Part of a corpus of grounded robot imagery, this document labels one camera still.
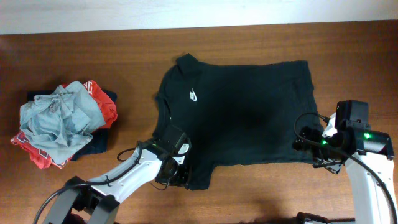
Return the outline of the black Nike t-shirt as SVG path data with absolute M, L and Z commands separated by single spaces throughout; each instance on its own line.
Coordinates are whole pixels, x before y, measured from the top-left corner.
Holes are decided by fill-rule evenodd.
M 164 182 L 206 190 L 218 166 L 311 163 L 296 133 L 321 129 L 308 62 L 212 65 L 186 54 L 165 74 L 155 100 L 154 137 L 169 126 L 191 141 L 183 167 Z

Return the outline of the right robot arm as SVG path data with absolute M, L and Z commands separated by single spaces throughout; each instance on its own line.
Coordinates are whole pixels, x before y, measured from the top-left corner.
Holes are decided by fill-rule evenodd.
M 353 223 L 397 223 L 394 191 L 394 150 L 390 135 L 369 124 L 369 105 L 340 101 L 331 116 L 314 114 L 324 131 L 294 124 L 294 149 L 313 157 L 313 168 L 348 174 L 354 198 Z

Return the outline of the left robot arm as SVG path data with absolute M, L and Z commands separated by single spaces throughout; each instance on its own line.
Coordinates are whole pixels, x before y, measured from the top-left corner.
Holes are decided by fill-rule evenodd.
M 41 205 L 34 222 L 53 201 L 44 223 L 114 223 L 120 205 L 142 185 L 153 180 L 165 189 L 183 185 L 191 147 L 185 132 L 168 126 L 161 137 L 138 142 L 132 155 L 107 173 L 90 180 L 69 179 Z

